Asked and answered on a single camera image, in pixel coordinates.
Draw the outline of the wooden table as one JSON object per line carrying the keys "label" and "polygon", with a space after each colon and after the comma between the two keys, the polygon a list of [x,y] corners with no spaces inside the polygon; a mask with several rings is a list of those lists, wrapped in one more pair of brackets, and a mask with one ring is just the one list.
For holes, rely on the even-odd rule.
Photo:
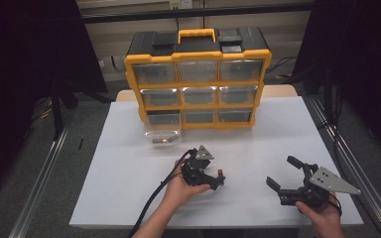
{"label": "wooden table", "polygon": [[[296,89],[290,84],[265,85],[262,97],[297,97]],[[133,90],[121,90],[116,96],[116,102],[136,101]]]}

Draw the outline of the person's left hand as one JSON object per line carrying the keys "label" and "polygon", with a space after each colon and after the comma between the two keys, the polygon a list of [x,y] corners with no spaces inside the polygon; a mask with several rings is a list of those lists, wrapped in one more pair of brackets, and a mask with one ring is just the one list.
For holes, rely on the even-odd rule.
{"label": "person's left hand", "polygon": [[209,189],[209,184],[187,184],[182,175],[182,166],[178,166],[167,185],[162,202],[174,209],[178,209],[182,205],[185,205],[194,195],[201,194]]}

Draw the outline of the small clear plastic drawer bin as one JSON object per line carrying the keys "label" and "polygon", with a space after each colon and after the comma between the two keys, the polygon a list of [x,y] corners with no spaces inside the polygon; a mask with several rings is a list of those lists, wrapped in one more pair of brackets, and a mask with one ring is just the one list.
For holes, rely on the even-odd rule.
{"label": "small clear plastic drawer bin", "polygon": [[[154,144],[153,139],[167,139],[180,134],[177,140],[164,144]],[[154,111],[149,112],[145,121],[145,136],[149,142],[156,147],[172,146],[181,141],[181,115],[178,111]]]}

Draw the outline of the metal floor rail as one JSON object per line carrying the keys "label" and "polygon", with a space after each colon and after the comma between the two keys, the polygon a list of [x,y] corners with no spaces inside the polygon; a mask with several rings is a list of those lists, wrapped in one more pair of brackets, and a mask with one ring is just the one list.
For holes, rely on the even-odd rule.
{"label": "metal floor rail", "polygon": [[308,102],[315,111],[319,119],[318,125],[323,128],[332,140],[333,155],[340,163],[344,162],[352,177],[355,179],[362,196],[369,203],[371,210],[376,216],[381,226],[381,196],[368,178],[367,174],[356,160],[354,154],[349,149],[342,135],[338,132],[335,125],[330,124],[330,120],[325,116],[324,106],[316,96],[309,97]]}
{"label": "metal floor rail", "polygon": [[45,187],[55,166],[61,149],[64,145],[68,127],[63,128],[61,133],[53,141],[50,151],[45,159],[41,171],[34,186],[20,212],[8,238],[25,238],[36,210],[44,194]]}

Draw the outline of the black curtain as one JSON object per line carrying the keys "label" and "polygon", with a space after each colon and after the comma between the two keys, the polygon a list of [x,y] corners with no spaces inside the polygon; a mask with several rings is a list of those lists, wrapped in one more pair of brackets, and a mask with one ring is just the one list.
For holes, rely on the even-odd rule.
{"label": "black curtain", "polygon": [[381,0],[314,0],[293,75],[327,74],[381,140]]}
{"label": "black curtain", "polygon": [[0,0],[0,178],[32,123],[35,102],[105,92],[76,0]]}

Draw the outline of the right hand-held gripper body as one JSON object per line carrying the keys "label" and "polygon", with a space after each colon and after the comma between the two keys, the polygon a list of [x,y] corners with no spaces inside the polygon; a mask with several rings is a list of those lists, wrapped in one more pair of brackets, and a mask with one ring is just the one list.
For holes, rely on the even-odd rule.
{"label": "right hand-held gripper body", "polygon": [[304,185],[297,189],[280,189],[278,196],[282,205],[295,205],[302,201],[310,208],[324,208],[332,191],[358,195],[361,190],[346,180],[340,178],[325,167],[316,164],[293,164],[303,170]]}

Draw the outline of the black stand post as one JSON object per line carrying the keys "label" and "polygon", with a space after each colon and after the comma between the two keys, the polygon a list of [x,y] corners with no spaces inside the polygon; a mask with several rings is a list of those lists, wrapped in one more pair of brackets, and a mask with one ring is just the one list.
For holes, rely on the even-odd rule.
{"label": "black stand post", "polygon": [[58,82],[56,80],[53,81],[51,88],[51,101],[55,124],[54,140],[56,140],[64,129],[64,122],[61,113],[61,102],[58,93]]}

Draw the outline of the person's right hand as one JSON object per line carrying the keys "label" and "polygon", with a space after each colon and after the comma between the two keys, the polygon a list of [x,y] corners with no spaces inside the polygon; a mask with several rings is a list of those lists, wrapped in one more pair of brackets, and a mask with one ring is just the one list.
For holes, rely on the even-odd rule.
{"label": "person's right hand", "polygon": [[314,211],[302,201],[297,201],[296,207],[311,220],[314,229],[341,229],[340,214],[336,208],[336,195],[334,192],[329,195],[328,206],[322,212]]}

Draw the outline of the white table cover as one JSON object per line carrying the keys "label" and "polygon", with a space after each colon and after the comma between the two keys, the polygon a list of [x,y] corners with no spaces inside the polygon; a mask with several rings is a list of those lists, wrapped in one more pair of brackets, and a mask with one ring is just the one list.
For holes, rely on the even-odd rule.
{"label": "white table cover", "polygon": [[193,197],[169,223],[172,229],[302,227],[309,220],[283,206],[266,184],[302,185],[302,171],[288,156],[323,166],[335,165],[300,97],[264,98],[253,127],[193,129],[172,146],[153,146],[144,135],[134,102],[110,106],[70,225],[88,229],[130,228],[159,200],[150,196],[189,149],[205,146],[214,155],[207,173],[223,170],[224,185]]}

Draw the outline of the white wall socket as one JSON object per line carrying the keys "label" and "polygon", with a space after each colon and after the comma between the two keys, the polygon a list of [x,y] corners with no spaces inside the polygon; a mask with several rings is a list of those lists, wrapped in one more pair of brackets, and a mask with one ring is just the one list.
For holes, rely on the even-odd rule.
{"label": "white wall socket", "polygon": [[169,0],[171,10],[191,9],[192,0]]}

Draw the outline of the yellow black drawer organizer cabinet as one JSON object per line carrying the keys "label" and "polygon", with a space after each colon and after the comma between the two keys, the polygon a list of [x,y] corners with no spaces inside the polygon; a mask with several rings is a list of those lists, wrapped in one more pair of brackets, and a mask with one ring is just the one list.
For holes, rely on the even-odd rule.
{"label": "yellow black drawer organizer cabinet", "polygon": [[124,63],[129,86],[137,97],[138,86],[133,67],[140,63],[254,59],[263,61],[264,88],[264,76],[270,66],[272,53],[259,28],[238,27],[139,32],[133,38]]}

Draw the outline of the black horizontal bar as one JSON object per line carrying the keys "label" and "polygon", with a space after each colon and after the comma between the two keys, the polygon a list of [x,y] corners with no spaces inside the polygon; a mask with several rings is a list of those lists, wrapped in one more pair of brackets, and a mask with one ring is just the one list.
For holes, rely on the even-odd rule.
{"label": "black horizontal bar", "polygon": [[287,3],[272,5],[256,5],[243,7],[221,7],[221,8],[197,8],[183,10],[163,10],[137,13],[111,13],[94,14],[80,17],[80,22],[84,24],[129,22],[143,20],[178,19],[209,16],[243,15],[243,14],[264,14],[311,11],[316,7],[314,2]]}

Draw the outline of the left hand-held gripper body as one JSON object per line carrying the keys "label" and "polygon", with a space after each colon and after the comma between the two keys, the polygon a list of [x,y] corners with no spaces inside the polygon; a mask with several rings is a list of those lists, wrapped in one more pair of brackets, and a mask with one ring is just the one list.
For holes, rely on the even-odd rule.
{"label": "left hand-held gripper body", "polygon": [[204,173],[206,167],[213,159],[213,155],[200,145],[198,149],[193,149],[190,157],[182,165],[182,175],[188,185],[208,184],[214,186],[214,178]]}

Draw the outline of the grid of clear organizer drawers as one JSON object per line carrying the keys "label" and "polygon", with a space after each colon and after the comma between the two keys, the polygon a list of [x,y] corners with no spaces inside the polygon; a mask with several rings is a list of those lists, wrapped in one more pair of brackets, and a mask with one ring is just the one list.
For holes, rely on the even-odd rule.
{"label": "grid of clear organizer drawers", "polygon": [[262,94],[261,59],[140,63],[141,120],[151,126],[250,127]]}

